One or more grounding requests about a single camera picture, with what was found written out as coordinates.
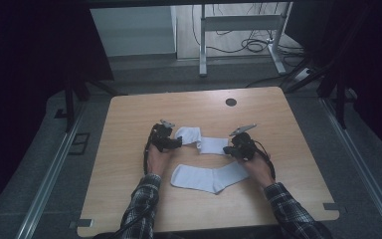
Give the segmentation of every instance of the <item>plaid sleeve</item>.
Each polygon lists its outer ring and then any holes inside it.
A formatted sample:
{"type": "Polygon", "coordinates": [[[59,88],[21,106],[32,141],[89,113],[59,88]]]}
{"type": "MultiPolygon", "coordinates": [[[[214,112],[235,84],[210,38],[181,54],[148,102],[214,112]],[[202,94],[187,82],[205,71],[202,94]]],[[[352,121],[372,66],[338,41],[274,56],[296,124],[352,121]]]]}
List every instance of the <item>plaid sleeve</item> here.
{"type": "Polygon", "coordinates": [[[265,195],[287,238],[323,238],[315,227],[315,220],[283,184],[279,182],[265,188],[265,195]]]}
{"type": "Polygon", "coordinates": [[[131,202],[122,217],[122,226],[132,223],[120,238],[153,238],[153,224],[161,178],[148,173],[131,194],[131,202]]]}

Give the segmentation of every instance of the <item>person's left hand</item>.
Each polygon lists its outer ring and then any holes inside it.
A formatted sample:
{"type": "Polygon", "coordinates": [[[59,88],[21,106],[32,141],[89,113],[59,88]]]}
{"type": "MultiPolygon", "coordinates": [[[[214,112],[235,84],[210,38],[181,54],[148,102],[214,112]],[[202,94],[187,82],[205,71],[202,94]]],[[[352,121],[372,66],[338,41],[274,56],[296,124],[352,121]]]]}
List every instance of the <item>person's left hand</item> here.
{"type": "Polygon", "coordinates": [[[173,149],[163,149],[163,152],[160,152],[152,143],[148,148],[147,172],[161,177],[169,164],[172,154],[173,149]]]}

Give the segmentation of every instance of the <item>person's right hand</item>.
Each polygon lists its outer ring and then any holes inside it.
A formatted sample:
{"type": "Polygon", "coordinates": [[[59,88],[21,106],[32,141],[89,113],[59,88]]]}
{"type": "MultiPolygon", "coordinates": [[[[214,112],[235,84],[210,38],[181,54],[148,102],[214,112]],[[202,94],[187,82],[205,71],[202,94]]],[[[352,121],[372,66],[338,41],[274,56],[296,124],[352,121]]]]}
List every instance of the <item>person's right hand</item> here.
{"type": "Polygon", "coordinates": [[[243,160],[242,158],[237,158],[237,160],[262,189],[276,183],[272,178],[269,166],[257,152],[254,153],[254,157],[251,160],[243,160]]]}

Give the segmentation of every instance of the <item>person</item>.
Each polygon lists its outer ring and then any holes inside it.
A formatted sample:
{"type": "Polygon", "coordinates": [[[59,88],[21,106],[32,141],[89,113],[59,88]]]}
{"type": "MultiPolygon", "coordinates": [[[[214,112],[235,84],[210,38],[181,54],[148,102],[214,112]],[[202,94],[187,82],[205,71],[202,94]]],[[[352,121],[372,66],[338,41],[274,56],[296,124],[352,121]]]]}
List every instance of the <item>person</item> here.
{"type": "MultiPolygon", "coordinates": [[[[148,173],[131,194],[131,202],[122,217],[119,238],[153,238],[158,190],[172,153],[173,149],[160,152],[154,145],[150,146],[148,173]]],[[[264,192],[285,238],[331,238],[327,228],[316,222],[284,185],[272,178],[270,168],[258,153],[255,152],[252,160],[236,159],[264,192]]]]}

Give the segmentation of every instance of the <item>wooden table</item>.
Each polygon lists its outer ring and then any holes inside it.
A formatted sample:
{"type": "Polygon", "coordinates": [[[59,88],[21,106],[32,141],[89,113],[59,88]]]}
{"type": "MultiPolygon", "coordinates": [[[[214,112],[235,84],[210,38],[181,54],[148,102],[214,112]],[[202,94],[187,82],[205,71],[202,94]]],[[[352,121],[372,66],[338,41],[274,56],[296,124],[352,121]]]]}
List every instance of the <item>wooden table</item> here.
{"type": "MultiPolygon", "coordinates": [[[[119,228],[130,194],[143,174],[143,149],[150,129],[161,119],[176,124],[172,135],[181,126],[199,126],[202,135],[209,137],[228,137],[236,127],[256,123],[249,134],[272,155],[277,181],[314,219],[338,218],[338,211],[324,210],[323,203],[333,199],[281,89],[166,93],[112,99],[81,216],[94,224],[79,227],[80,236],[119,228]],[[229,107],[226,99],[237,104],[229,107]]],[[[170,184],[180,163],[214,168],[232,160],[227,155],[200,155],[195,146],[176,149],[163,177],[154,231],[276,224],[269,202],[250,179],[218,195],[170,184]]]]}

